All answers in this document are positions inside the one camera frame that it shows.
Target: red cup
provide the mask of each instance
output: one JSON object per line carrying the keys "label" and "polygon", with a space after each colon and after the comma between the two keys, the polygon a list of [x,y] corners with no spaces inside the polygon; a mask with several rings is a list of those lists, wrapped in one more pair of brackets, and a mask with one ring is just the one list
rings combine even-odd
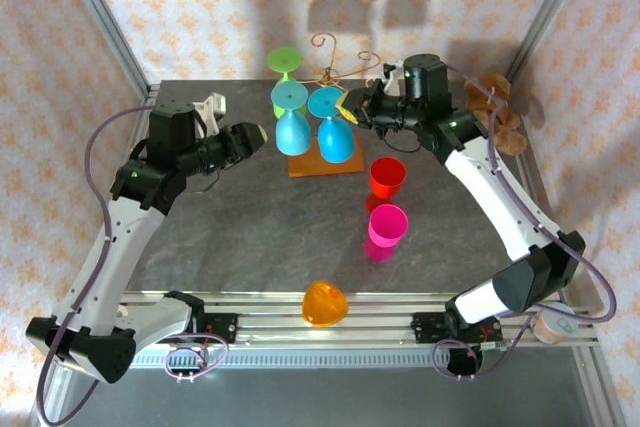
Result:
{"label": "red cup", "polygon": [[369,169],[371,192],[380,199],[390,199],[396,195],[406,178],[407,169],[404,164],[391,157],[379,158]]}

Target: blue wine glass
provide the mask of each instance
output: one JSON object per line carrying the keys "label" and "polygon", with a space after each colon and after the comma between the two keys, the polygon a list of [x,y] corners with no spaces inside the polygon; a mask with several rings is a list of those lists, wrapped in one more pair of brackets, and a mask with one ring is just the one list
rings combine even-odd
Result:
{"label": "blue wine glass", "polygon": [[307,88],[294,81],[277,84],[271,91],[271,102],[285,111],[276,123],[276,146],[284,155],[302,155],[311,148],[311,126],[297,111],[308,97]]}
{"label": "blue wine glass", "polygon": [[349,160],[356,151],[356,140],[349,124],[336,118],[336,102],[342,97],[337,87],[322,87],[309,96],[309,112],[325,120],[318,128],[320,155],[327,162],[341,164]]}

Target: red plastic cup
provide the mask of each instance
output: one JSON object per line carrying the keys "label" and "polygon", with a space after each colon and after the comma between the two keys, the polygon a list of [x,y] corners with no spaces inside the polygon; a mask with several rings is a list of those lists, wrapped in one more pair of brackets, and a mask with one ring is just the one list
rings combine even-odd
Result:
{"label": "red plastic cup", "polygon": [[367,212],[373,212],[379,205],[393,204],[391,197],[400,191],[406,178],[407,169],[398,159],[381,157],[371,164],[369,185],[372,194],[365,201]]}
{"label": "red plastic cup", "polygon": [[364,252],[375,262],[386,262],[393,257],[395,246],[409,229],[404,211],[393,204],[376,207],[369,217],[369,237]]}

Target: brown teddy bear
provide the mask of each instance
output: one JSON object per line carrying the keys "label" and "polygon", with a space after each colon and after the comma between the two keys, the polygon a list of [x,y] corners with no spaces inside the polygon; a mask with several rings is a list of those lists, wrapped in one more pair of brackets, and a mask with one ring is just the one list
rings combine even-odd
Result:
{"label": "brown teddy bear", "polygon": [[[500,74],[486,74],[478,78],[480,84],[499,99],[507,102],[511,95],[511,84]],[[489,116],[498,107],[494,101],[480,92],[471,82],[464,83],[467,93],[465,109],[472,111],[476,118],[489,129]],[[519,155],[527,148],[527,139],[515,132],[520,126],[520,117],[509,110],[508,105],[500,109],[496,118],[496,148],[506,155]]]}

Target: wooden stand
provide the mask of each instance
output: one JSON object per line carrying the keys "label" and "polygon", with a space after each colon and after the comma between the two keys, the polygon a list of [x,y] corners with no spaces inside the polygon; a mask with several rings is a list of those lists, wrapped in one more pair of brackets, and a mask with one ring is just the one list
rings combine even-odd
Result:
{"label": "wooden stand", "polygon": [[310,177],[312,175],[352,174],[364,172],[364,153],[360,136],[354,134],[356,152],[342,164],[331,164],[320,155],[318,138],[311,139],[311,148],[302,155],[289,157],[289,177]]}

